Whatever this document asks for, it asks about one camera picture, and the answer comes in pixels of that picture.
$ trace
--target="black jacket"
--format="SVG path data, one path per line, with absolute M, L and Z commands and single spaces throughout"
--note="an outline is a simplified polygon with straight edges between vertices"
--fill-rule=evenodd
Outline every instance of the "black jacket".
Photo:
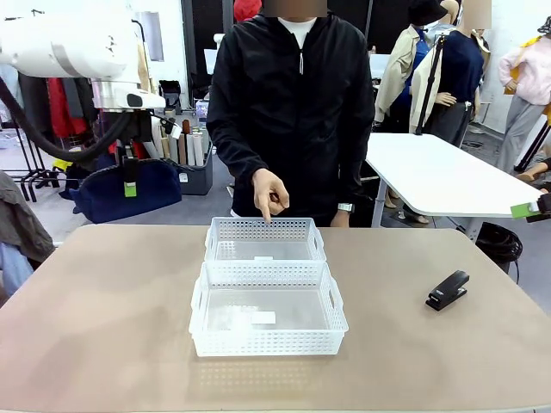
M 367 41 L 348 22 L 318 18 L 303 50 L 275 18 L 233 26 L 218 52 L 207 128 L 236 178 L 235 213 L 259 216 L 251 178 L 261 168 L 289 192 L 282 216 L 328 217 L 338 202 L 354 203 L 374 115 Z

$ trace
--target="beige tabletop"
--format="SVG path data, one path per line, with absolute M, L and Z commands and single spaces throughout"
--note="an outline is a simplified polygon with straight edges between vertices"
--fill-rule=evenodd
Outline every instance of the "beige tabletop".
M 337 356 L 200 359 L 205 227 L 77 230 L 0 310 L 0 409 L 501 410 L 551 405 L 551 321 L 457 231 L 323 230 Z M 457 269 L 468 294 L 437 313 Z

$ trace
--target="navy bag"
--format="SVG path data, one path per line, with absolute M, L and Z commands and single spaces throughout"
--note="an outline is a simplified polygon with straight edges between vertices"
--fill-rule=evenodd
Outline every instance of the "navy bag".
M 147 159 L 138 162 L 137 196 L 124 193 L 124 170 L 112 166 L 88 176 L 79 189 L 71 189 L 75 213 L 83 213 L 94 224 L 148 213 L 182 200 L 176 169 L 165 161 Z

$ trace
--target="stacked baskets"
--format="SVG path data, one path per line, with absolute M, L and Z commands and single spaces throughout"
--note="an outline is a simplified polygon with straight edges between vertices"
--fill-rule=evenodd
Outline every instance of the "stacked baskets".
M 336 354 L 348 324 L 312 219 L 215 218 L 191 299 L 199 356 Z

